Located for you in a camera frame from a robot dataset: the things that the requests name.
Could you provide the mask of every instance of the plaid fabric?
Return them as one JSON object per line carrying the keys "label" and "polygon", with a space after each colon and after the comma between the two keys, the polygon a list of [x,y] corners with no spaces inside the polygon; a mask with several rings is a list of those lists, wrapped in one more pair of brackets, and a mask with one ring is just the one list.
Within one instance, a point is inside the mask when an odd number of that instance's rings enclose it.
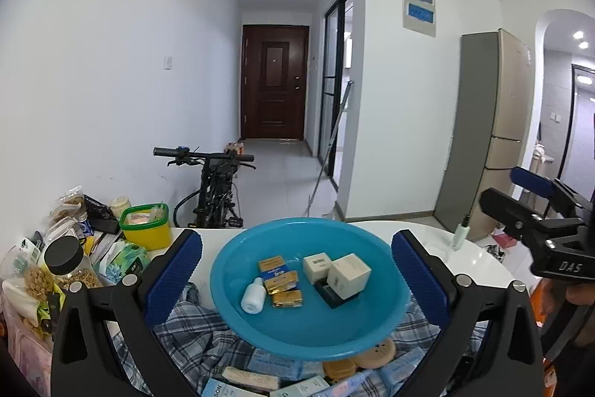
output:
{"label": "plaid fabric", "polygon": [[[468,354],[479,350],[486,331],[483,323],[475,327],[469,341]],[[431,325],[417,301],[412,296],[403,323],[391,333],[397,347],[396,357],[415,347],[429,350],[440,329]],[[209,378],[221,380],[225,367],[246,369],[254,347],[236,335],[219,316],[219,313],[200,306],[196,287],[189,283],[163,325],[154,329],[163,349],[186,376],[196,393],[200,393]],[[151,394],[124,343],[121,333],[113,338],[114,347],[122,362],[126,375],[136,389]],[[353,392],[352,397],[392,397],[380,376],[373,372]]]}

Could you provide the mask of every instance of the white table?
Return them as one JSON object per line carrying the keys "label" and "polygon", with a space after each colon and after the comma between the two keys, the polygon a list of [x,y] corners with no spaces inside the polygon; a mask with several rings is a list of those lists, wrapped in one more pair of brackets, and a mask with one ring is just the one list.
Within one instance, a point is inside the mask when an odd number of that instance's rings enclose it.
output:
{"label": "white table", "polygon": [[[448,266],[453,274],[468,274],[477,284],[484,286],[507,287],[514,280],[512,274],[494,257],[482,248],[469,241],[463,243],[460,251],[449,250],[452,233],[435,227],[401,221],[365,221],[355,222],[353,225],[361,227],[378,236],[390,244],[393,235],[402,230],[409,229],[428,253],[438,256]],[[183,229],[173,228],[174,237],[180,235]],[[217,253],[244,229],[197,229],[202,238],[202,258],[190,281],[196,285],[200,292],[200,304],[205,308],[215,310],[215,305],[210,296],[210,268]],[[150,257],[163,254],[166,250],[151,251]]]}

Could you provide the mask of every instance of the brown door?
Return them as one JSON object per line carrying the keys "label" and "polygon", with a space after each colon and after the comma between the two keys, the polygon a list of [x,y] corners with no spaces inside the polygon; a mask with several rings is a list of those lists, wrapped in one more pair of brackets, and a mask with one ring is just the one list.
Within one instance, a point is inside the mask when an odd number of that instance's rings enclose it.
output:
{"label": "brown door", "polygon": [[242,138],[303,138],[307,26],[244,26]]}

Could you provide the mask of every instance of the metal screw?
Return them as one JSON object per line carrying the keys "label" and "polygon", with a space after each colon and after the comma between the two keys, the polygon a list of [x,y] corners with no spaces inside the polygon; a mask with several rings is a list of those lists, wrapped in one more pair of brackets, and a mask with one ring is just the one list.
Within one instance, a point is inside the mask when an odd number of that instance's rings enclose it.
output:
{"label": "metal screw", "polygon": [[517,290],[519,293],[522,293],[523,291],[525,291],[527,289],[527,286],[525,286],[525,283],[523,283],[522,281],[516,280],[512,282],[512,287]]}
{"label": "metal screw", "polygon": [[77,293],[82,288],[83,288],[83,283],[81,283],[80,281],[75,281],[70,284],[70,287],[68,289],[70,290],[71,293]]}
{"label": "metal screw", "polygon": [[122,283],[124,286],[134,286],[138,280],[139,279],[136,274],[127,274],[124,276],[124,278],[122,278]]}
{"label": "metal screw", "polygon": [[473,283],[473,280],[466,274],[458,274],[455,280],[456,283],[463,288],[468,288]]}

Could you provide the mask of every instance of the textured blue pad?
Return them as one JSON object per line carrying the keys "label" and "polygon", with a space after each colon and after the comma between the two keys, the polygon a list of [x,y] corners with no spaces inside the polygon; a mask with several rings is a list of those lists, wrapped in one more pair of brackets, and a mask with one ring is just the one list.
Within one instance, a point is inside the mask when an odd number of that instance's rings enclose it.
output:
{"label": "textured blue pad", "polygon": [[165,323],[170,316],[201,257],[202,239],[193,231],[147,293],[144,317],[150,329]]}
{"label": "textured blue pad", "polygon": [[429,266],[409,244],[402,231],[393,236],[390,245],[393,260],[419,303],[426,319],[444,329],[450,323],[448,297]]}
{"label": "textured blue pad", "polygon": [[554,187],[550,180],[521,167],[511,169],[511,181],[544,199],[549,199],[554,195]]}

